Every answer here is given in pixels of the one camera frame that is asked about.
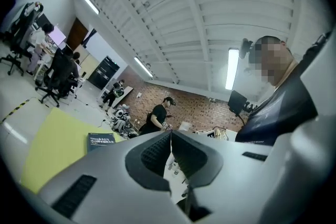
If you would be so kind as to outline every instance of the white floor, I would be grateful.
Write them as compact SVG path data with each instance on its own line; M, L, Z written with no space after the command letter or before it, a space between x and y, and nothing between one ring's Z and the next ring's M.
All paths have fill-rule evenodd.
M9 48L0 43L0 57L5 57ZM23 68L27 65L24 57ZM0 125L0 151L3 160L16 181L20 180L22 170L28 155L31 141L34 139L40 125L51 109L56 105L51 98L45 99L45 106L38 101L43 92L35 91L33 78L27 73L22 77L14 70L12 75L7 74L10 69L8 63L0 63L0 121L18 105L30 99L23 107L9 116ZM100 90L86 81L77 91L77 99L67 105L68 100L60 100L60 109L86 123L100 126L105 119L105 113L98 108L96 101Z

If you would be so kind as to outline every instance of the white ceiling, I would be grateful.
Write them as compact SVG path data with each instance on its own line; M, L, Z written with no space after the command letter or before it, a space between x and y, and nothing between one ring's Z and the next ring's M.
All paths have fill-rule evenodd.
M333 16L325 0L92 0L130 56L149 63L153 83L227 100L227 55L263 35L300 59ZM267 86L240 61L234 89L258 101Z

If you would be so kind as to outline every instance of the book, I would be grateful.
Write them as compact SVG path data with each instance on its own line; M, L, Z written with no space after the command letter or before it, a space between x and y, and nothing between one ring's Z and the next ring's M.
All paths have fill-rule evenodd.
M113 134L88 133L87 153L101 146L108 146L115 143Z

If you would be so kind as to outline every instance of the red brick wall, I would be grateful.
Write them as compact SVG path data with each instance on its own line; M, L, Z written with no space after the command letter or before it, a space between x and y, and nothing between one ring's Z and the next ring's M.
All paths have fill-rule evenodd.
M216 100L215 103L211 103L207 98L198 94L144 82L130 67L127 67L118 79L125 80L125 87L134 88L122 100L122 103L130 106L132 123L138 119L140 126L143 125L147 114L157 104L162 103L165 97L170 96L176 102L176 106L167 109L167 114L173 117L166 119L166 122L172 124L175 129L180 127L182 121L190 122L192 131L220 126L238 132L242 126L241 120L229 110L227 102Z

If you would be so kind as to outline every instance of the black and yellow tape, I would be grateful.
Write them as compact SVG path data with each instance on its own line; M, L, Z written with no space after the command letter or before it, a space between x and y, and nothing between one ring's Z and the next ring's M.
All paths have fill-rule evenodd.
M17 106L10 114L8 114L7 116L5 116L3 118L3 120L0 122L0 124L3 124L3 122L11 115L14 114L15 111L18 111L20 108L22 108L26 103L28 103L30 101L30 99L27 99L26 101L24 101L23 103L21 103L19 106Z

